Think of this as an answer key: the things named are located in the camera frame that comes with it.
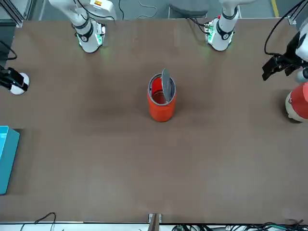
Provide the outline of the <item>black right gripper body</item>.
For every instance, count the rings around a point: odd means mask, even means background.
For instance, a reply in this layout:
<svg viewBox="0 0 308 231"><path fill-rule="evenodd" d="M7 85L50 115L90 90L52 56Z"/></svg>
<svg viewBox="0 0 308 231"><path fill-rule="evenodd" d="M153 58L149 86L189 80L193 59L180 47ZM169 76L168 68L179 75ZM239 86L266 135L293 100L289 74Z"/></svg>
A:
<svg viewBox="0 0 308 231"><path fill-rule="evenodd" d="M10 70L5 69L4 67L0 68L0 85L7 89L12 88L12 82L9 80Z"/></svg>

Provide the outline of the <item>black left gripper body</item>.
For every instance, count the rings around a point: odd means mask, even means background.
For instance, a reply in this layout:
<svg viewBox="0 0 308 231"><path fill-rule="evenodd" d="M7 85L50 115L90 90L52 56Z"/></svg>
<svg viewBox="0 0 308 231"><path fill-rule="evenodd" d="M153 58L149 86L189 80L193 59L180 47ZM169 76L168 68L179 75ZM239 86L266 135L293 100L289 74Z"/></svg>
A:
<svg viewBox="0 0 308 231"><path fill-rule="evenodd" d="M302 66L302 59L298 57L295 53L291 54L274 54L276 59L275 71L283 71L285 69L297 70Z"/></svg>

